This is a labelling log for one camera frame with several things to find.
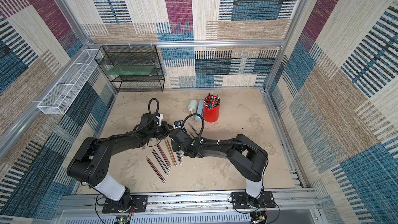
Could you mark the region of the dark navy striped pencil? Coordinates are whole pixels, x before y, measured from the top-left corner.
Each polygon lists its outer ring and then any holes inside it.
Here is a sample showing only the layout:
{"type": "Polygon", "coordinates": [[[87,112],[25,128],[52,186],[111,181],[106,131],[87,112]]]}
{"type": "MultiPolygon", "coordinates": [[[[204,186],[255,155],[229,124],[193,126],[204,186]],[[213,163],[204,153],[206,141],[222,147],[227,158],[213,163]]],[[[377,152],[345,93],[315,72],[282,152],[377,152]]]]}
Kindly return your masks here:
{"type": "Polygon", "coordinates": [[[182,157],[181,157],[180,150],[176,152],[176,155],[177,155],[177,159],[178,159],[179,165],[181,166],[182,165],[182,157]]]}

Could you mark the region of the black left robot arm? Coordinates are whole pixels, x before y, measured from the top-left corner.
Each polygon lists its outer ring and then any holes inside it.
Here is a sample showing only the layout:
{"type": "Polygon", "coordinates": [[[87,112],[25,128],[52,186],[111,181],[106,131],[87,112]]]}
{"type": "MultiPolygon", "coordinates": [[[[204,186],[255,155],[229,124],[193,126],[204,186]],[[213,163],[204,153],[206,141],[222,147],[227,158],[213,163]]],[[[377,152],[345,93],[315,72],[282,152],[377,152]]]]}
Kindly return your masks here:
{"type": "Polygon", "coordinates": [[[162,120],[159,108],[158,99],[152,98],[148,103],[148,113],[142,115],[141,122],[132,131],[104,139],[86,138],[69,163],[67,175],[90,186],[113,203],[129,207],[132,202],[130,190],[110,175],[110,162],[114,155],[142,148],[152,139],[161,140],[168,136],[172,127],[162,120]]]}

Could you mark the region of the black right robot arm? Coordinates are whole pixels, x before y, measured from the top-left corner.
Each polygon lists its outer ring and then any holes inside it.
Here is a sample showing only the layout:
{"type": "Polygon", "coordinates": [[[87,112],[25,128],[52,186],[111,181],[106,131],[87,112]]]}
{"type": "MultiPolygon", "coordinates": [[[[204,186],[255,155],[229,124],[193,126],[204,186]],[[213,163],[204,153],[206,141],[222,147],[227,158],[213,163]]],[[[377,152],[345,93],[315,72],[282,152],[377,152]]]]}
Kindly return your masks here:
{"type": "Polygon", "coordinates": [[[264,172],[268,165],[268,153],[243,134],[233,139],[211,140],[202,136],[205,120],[200,114],[190,114],[176,121],[169,133],[173,151],[181,150],[190,158],[218,157],[229,160],[246,179],[245,193],[250,199],[259,199],[264,188],[264,172]],[[196,137],[191,137],[184,125],[189,118],[197,116],[202,126],[196,137]]]}

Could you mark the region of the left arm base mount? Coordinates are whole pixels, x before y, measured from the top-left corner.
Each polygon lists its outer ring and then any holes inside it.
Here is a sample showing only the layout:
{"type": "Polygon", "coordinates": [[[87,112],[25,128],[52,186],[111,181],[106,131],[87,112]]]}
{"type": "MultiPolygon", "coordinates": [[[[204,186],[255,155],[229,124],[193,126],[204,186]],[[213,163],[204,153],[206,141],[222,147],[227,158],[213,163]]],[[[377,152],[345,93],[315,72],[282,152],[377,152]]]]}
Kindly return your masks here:
{"type": "Polygon", "coordinates": [[[116,214],[116,213],[143,213],[146,211],[148,195],[130,195],[124,196],[119,201],[106,199],[102,213],[116,214]]]}

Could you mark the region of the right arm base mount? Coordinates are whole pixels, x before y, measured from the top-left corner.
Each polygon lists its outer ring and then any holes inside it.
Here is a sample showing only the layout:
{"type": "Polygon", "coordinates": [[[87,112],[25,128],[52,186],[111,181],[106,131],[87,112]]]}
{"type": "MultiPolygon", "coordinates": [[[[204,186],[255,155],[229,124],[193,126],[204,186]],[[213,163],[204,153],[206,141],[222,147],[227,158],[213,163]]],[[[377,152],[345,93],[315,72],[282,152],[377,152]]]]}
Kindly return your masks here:
{"type": "Polygon", "coordinates": [[[235,209],[275,208],[276,203],[271,191],[262,191],[257,198],[251,197],[245,192],[235,191],[231,193],[229,202],[235,209]]]}

